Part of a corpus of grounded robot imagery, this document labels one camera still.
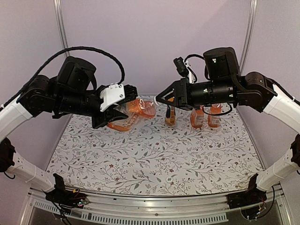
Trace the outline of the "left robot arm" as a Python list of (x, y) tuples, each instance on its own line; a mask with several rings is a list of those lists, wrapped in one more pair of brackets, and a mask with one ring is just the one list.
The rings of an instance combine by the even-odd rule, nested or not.
[(16, 173), (34, 187), (51, 193), (59, 203), (70, 199), (63, 178), (26, 161), (16, 153), (8, 135), (42, 112), (52, 113), (55, 119), (68, 114), (90, 116), (94, 129), (125, 119), (126, 115), (116, 107), (136, 99), (136, 87), (122, 84), (97, 86), (95, 71), (96, 67), (88, 61), (69, 56), (56, 77), (38, 75), (1, 110), (1, 172)]

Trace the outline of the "orange bottle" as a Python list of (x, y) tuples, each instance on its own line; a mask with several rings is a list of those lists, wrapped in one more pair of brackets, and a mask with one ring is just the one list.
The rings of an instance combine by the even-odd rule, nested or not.
[(203, 106), (200, 109), (193, 109), (190, 115), (190, 121), (193, 128), (202, 128), (204, 121)]
[(210, 112), (208, 115), (208, 125), (211, 128), (218, 128), (220, 125), (219, 114), (222, 112), (221, 104), (213, 104), (210, 107)]
[(116, 107), (116, 110), (128, 116), (126, 119), (110, 122), (107, 126), (120, 132), (127, 132), (140, 121), (153, 119), (156, 115), (156, 107), (153, 101), (137, 98)]

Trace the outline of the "yellow dark-label bottle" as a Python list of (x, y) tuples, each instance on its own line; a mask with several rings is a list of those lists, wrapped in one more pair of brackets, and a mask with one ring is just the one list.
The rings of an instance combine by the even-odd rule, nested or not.
[(173, 126), (176, 124), (176, 112), (175, 107), (167, 105), (167, 110), (165, 114), (165, 124)]

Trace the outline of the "white cap with green print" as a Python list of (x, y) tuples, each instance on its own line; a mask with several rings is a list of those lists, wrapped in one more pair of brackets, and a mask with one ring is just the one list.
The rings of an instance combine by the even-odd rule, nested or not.
[(172, 181), (173, 181), (173, 179), (171, 177), (167, 177), (165, 180), (167, 183), (172, 183)]

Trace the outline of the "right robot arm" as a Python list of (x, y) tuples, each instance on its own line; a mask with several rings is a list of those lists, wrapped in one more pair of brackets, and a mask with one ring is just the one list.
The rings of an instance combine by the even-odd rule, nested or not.
[[(251, 72), (242, 76), (232, 47), (208, 50), (201, 58), (205, 61), (205, 82), (197, 82), (193, 78), (187, 60), (176, 58), (173, 62), (181, 79), (159, 93), (155, 100), (187, 111), (220, 103), (228, 103), (232, 107), (245, 105), (271, 115), (299, 132), (299, 101), (261, 73)], [(234, 209), (265, 201), (267, 190), (299, 168), (300, 138), (297, 136), (277, 162), (250, 178), (247, 190), (227, 196), (229, 207)]]

